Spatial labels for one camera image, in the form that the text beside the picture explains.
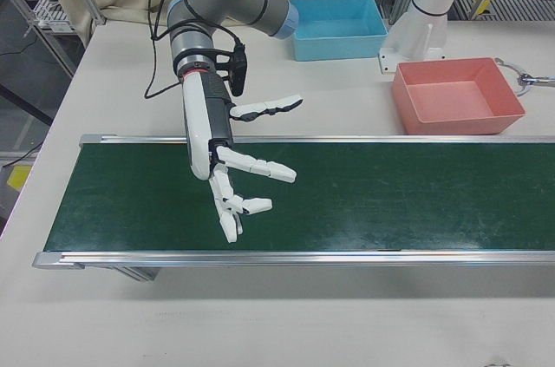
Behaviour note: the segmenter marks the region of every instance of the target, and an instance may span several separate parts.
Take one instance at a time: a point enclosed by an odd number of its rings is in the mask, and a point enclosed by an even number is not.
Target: pink plastic bin
[[[525,114],[489,57],[399,63],[393,97],[408,134],[497,134]]]

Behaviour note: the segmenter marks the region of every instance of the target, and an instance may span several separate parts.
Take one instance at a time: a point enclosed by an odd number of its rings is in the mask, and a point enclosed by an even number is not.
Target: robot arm
[[[167,25],[173,70],[183,89],[189,161],[195,176],[209,180],[219,222],[229,242],[243,232],[240,214],[270,210],[271,200],[245,200],[234,193],[227,172],[233,167],[292,183],[296,173],[275,162],[257,160],[233,150],[230,119],[252,121],[260,115],[290,111],[302,102],[294,95],[274,102],[238,107],[232,102],[224,79],[234,96],[243,93],[246,75],[245,46],[235,39],[233,52],[215,49],[212,34],[228,17],[286,38],[298,23],[298,13],[286,0],[173,0]],[[228,62],[219,62],[224,57]],[[227,71],[222,77],[218,71]]]

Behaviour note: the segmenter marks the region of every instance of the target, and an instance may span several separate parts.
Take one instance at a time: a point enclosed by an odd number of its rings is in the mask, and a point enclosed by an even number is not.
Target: blue plastic bin
[[[290,0],[298,9],[295,59],[376,57],[388,34],[374,0]]]

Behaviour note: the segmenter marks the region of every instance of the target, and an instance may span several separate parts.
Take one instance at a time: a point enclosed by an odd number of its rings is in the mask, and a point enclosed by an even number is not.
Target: conveyor belt
[[[555,250],[555,144],[274,142],[237,150],[298,171],[232,172],[273,198],[227,244],[184,144],[86,144],[45,252]]]

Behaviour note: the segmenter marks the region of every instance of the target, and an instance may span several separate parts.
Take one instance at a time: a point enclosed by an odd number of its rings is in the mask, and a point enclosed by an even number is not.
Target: wire rack
[[[38,0],[33,9],[41,29],[58,34],[74,34],[75,30],[59,0]]]

